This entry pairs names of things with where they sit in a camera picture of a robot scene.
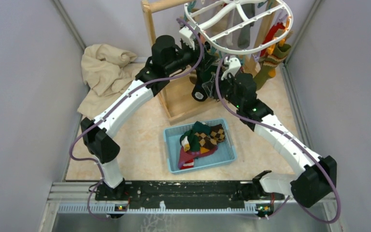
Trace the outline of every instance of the gray wall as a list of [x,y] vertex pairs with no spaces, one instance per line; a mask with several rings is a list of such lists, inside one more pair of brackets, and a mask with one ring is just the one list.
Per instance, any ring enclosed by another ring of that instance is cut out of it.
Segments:
[[85,95],[82,51],[49,0],[0,1],[0,232],[35,232]]
[[[61,2],[86,45],[106,43],[133,51],[140,57],[151,55],[141,0],[126,0],[124,3],[122,0],[61,0]],[[285,2],[294,14],[293,30],[299,31],[314,0],[285,0]],[[179,28],[175,19],[183,13],[182,5],[154,13],[156,35],[168,34],[179,41]],[[258,28],[257,23],[251,31],[255,33]]]
[[288,66],[351,231],[371,231],[371,2],[322,2]]

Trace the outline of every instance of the laundry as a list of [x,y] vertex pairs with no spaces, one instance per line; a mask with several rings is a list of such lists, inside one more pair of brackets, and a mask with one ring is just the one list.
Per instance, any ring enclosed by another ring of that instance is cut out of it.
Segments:
[[191,130],[180,137],[178,168],[194,167],[194,159],[212,155],[218,149],[218,143],[223,141],[225,141],[225,131],[221,124],[210,127],[197,121]]
[[198,152],[187,151],[186,152],[186,151],[184,151],[184,148],[181,147],[180,158],[178,160],[178,168],[181,169],[186,163],[187,163],[187,165],[186,165],[187,168],[192,168],[192,167],[194,167],[194,159],[199,159],[199,158],[203,158],[203,157],[212,155],[212,154],[214,154],[214,152],[217,149],[218,149],[218,146],[215,146],[214,149],[212,149],[208,152],[201,153],[200,151],[198,151]]
[[[268,34],[265,36],[264,42],[262,42],[262,44],[266,44],[271,41],[275,37],[275,34],[279,29],[285,29],[285,26],[282,22],[277,23],[271,27],[270,31],[268,31]],[[266,51],[266,49],[262,50],[260,57],[264,56]]]
[[257,90],[260,90],[268,79],[275,77],[275,68],[286,59],[290,51],[291,45],[286,43],[280,46],[278,44],[271,55],[265,56],[263,60],[260,59],[261,70],[254,77]]
[[77,111],[92,119],[115,102],[144,67],[131,63],[136,58],[136,54],[108,44],[87,47],[81,66],[83,82],[90,91]]
[[[242,5],[243,11],[247,18],[252,18],[255,16],[255,4],[254,3],[247,3]],[[240,35],[238,36],[238,47],[240,49],[246,49],[249,47],[251,42],[251,27],[254,26],[254,22],[245,25],[241,31]]]

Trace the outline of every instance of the blue plastic basket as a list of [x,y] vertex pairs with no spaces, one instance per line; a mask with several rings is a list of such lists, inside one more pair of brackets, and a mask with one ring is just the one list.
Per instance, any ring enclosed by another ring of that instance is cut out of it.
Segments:
[[225,141],[218,144],[216,152],[210,156],[194,160],[194,167],[180,170],[177,167],[178,160],[180,157],[180,137],[186,131],[192,129],[194,123],[166,128],[163,132],[164,142],[166,143],[166,149],[168,153],[167,164],[169,171],[174,174],[188,173],[197,170],[203,170],[207,168],[213,168],[223,166],[233,162],[237,158],[234,144],[232,143],[231,136],[228,131],[228,124],[223,118],[205,121],[208,126],[215,126],[222,124],[225,131]]

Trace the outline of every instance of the green sock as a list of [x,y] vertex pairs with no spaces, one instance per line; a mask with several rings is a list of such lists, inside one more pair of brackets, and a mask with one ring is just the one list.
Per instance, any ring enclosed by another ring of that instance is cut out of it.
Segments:
[[257,90],[260,90],[268,79],[275,76],[275,68],[286,59],[290,51],[291,45],[286,43],[282,46],[278,46],[277,44],[271,55],[265,55],[259,60],[260,64],[262,64],[261,70],[254,77]]

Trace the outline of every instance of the beige cloth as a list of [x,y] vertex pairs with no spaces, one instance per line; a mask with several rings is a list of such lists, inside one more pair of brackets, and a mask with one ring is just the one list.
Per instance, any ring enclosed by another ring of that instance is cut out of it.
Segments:
[[137,55],[108,44],[85,49],[82,57],[83,82],[90,91],[77,111],[93,119],[106,110],[129,87],[144,64],[133,62]]

